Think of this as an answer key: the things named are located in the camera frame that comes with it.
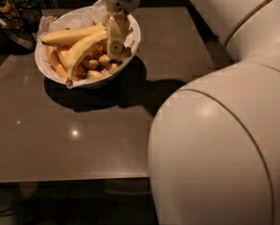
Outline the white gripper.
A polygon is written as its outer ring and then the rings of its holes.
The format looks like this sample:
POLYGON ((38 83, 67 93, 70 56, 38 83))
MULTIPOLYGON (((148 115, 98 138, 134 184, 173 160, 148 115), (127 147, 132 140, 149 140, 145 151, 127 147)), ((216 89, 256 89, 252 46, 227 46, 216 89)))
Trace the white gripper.
POLYGON ((130 21, 126 13, 139 7, 140 0, 103 0, 107 11, 116 12, 107 23, 107 52, 110 59, 117 59, 123 52, 125 39, 128 36, 130 21))

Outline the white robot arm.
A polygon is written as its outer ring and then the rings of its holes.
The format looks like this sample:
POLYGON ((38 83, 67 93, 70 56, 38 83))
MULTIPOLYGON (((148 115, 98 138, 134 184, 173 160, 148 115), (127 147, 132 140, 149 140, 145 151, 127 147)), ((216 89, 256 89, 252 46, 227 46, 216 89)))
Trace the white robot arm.
POLYGON ((190 0, 232 65, 174 92, 152 123, 159 225, 280 225, 280 0, 190 0))

